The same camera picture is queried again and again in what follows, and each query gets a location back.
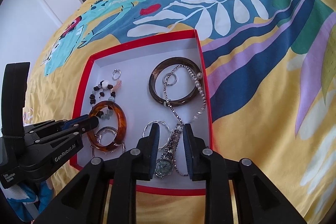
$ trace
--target white wall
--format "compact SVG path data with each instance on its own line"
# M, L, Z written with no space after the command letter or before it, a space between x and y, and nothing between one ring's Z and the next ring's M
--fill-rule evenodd
M0 5L0 95L6 64L31 62L32 69L59 25L41 0L3 1Z

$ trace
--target silver watch band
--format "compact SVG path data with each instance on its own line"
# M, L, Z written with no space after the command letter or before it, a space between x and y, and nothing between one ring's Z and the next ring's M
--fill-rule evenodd
M161 158L173 160L174 155L179 144L181 132L183 130L183 125L178 123L169 137L167 147L163 150Z

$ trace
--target screw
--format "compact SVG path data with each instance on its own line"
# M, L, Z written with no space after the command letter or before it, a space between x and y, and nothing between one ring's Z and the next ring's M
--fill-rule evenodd
M209 149L209 148L204 148L203 151L202 151L202 153L204 155L210 156L212 154L212 150Z
M93 159L91 160L91 163L92 163L93 165L98 165L100 162L101 162L101 159L100 159L100 158L93 158Z
M241 163L245 166L250 166L252 164L251 160L247 158L242 159Z
M132 150L131 150L131 155L133 155L133 156L137 156L137 155L139 155L140 154L140 150L139 149L137 149L137 148L133 148Z

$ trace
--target wristwatch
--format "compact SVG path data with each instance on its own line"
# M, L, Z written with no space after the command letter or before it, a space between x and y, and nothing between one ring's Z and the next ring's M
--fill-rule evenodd
M172 173L174 168L174 156L183 130L183 125L178 123L170 135L167 146L161 157L156 161L155 176L162 179Z

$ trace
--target red box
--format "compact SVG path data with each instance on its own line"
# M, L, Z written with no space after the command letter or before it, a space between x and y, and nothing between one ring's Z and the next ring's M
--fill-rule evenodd
M148 91L148 80L152 70L163 60L183 56L192 59L203 73L203 89L206 94L207 108L198 120L192 123L194 135L204 139L206 145L212 148L212 120L210 111L210 99L208 82L205 73L204 60L201 51L201 45L196 30L185 30L178 32L169 32L158 34L151 37L145 37L138 40L123 43L101 52L97 52L88 59L77 91L75 105L73 108L73 118L79 117L90 112L89 96L95 85L102 80L112 81L112 72L114 69L121 69L122 86L116 92L115 102L124 110L127 120L127 132L125 137L126 150L130 150L137 145L137 141L142 137L143 128L153 120L167 122L171 130L174 130L178 120L171 113L170 109L158 104L150 96ZM171 71L172 67L162 72L162 77ZM188 94L193 88L193 81L188 72L184 69L178 69L178 82L167 89L175 100ZM157 79L157 93L160 87L163 87L161 76ZM191 102L184 106L175 108L176 112L182 117L184 122L195 115L201 108L201 97L197 96ZM101 120L102 126L117 127L116 120ZM164 127L160 125L160 145L164 144L169 137L169 132L165 133ZM113 136L106 136L105 142L112 141ZM83 135L84 148L70 159L70 165L77 170L81 170L92 158L90 143L86 134ZM121 148L113 153L105 155L103 152L95 150L95 156L103 160L109 160L121 155ZM181 137L176 151L176 164L181 172L186 172L186 163ZM173 173L162 180L153 178L149 182L137 181L137 190L145 193L163 194L163 195L205 195L205 182L193 182L188 176L183 177L174 170Z

